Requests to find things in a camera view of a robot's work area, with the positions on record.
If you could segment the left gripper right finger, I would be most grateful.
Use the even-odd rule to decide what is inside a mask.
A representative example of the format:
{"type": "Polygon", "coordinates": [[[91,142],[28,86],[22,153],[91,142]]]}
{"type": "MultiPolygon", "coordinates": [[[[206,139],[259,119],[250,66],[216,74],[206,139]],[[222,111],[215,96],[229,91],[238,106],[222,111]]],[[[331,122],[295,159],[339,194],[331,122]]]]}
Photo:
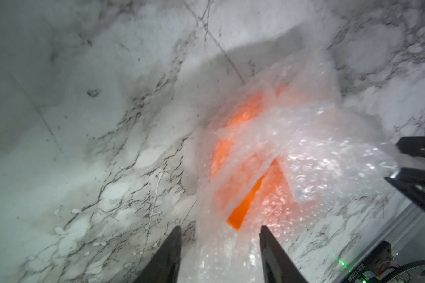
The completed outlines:
{"type": "Polygon", "coordinates": [[[259,237],[265,283],[307,283],[267,226],[259,237]]]}

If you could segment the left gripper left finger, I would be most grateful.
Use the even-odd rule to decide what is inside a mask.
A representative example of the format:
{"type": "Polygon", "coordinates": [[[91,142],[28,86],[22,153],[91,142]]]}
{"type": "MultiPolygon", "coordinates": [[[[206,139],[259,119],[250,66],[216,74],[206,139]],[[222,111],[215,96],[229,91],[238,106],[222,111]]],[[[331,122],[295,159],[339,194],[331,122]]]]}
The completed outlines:
{"type": "Polygon", "coordinates": [[[176,226],[133,283],[177,283],[182,231],[176,226]]]}

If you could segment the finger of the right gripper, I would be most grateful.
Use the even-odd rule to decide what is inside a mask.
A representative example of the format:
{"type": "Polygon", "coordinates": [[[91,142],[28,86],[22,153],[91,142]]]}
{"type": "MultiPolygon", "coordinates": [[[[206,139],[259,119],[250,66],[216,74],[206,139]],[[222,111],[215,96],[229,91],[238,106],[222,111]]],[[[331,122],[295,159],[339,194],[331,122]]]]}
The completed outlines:
{"type": "Polygon", "coordinates": [[[425,170],[402,167],[384,180],[425,213],[425,170]]]}
{"type": "Polygon", "coordinates": [[[425,158],[425,136],[402,137],[396,143],[396,146],[403,154],[425,158]]]}

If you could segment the bubble wrap around orange plate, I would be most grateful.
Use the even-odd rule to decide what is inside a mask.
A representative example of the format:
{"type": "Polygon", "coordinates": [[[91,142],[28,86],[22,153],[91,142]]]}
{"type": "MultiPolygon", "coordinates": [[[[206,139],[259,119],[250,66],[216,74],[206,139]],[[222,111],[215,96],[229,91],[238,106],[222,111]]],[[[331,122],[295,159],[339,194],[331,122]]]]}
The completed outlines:
{"type": "Polygon", "coordinates": [[[397,169],[400,154],[373,118],[342,104],[332,58],[321,50],[302,50],[274,63],[240,88],[215,115],[202,142],[202,168],[198,180],[197,260],[201,283],[257,283],[262,280],[259,232],[267,226],[281,242],[294,241],[349,200],[386,193],[383,176],[397,169]],[[217,175],[210,169],[216,143],[225,137],[224,122],[246,99],[266,93],[263,113],[247,122],[235,138],[230,154],[217,175]],[[264,173],[276,159],[301,208],[270,211],[287,195],[278,189],[262,207],[252,204],[236,231],[227,218],[252,185],[222,206],[217,193],[237,167],[250,156],[265,159],[264,173]]]}

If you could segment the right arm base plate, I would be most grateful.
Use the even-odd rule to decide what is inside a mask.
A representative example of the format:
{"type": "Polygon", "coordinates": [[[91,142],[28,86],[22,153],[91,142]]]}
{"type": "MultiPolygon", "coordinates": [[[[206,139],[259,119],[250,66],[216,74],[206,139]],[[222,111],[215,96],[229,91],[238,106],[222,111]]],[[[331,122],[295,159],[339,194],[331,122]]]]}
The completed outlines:
{"type": "Polygon", "coordinates": [[[388,262],[391,255],[391,244],[387,241],[382,241],[356,267],[351,269],[340,283],[355,283],[355,280],[364,272],[374,271],[384,262],[388,262]]]}

